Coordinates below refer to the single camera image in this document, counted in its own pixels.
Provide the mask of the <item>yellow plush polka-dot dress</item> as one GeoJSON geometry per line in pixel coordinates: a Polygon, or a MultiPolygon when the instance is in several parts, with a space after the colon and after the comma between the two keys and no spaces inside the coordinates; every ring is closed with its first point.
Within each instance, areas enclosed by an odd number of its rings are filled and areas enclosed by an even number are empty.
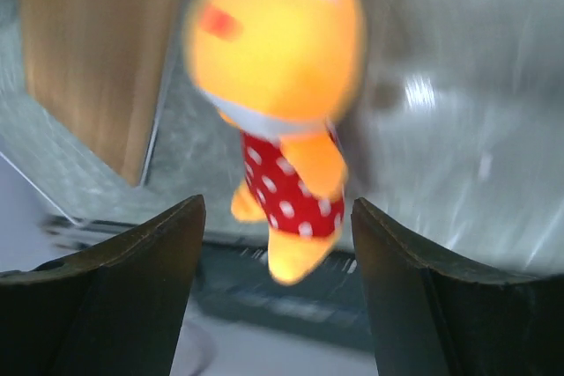
{"type": "Polygon", "coordinates": [[[268,225],[279,284],[314,271],[339,240],[348,168],[336,127],[366,49],[360,0],[192,0],[182,29],[194,86],[241,139],[231,211],[268,225]]]}

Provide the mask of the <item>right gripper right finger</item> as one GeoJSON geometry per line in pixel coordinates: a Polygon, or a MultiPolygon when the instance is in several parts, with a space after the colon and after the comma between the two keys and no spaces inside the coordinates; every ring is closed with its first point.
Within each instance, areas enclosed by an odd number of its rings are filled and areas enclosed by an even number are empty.
{"type": "Polygon", "coordinates": [[[562,374],[562,276],[475,262],[363,198],[351,221],[381,375],[562,374]]]}

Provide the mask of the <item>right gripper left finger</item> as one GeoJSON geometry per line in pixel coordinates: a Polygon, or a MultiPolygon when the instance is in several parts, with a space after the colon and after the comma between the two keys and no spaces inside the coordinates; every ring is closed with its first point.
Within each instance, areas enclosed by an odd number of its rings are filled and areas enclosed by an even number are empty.
{"type": "Polygon", "coordinates": [[[194,195],[75,254],[4,272],[2,374],[169,374],[204,225],[194,195]]]}

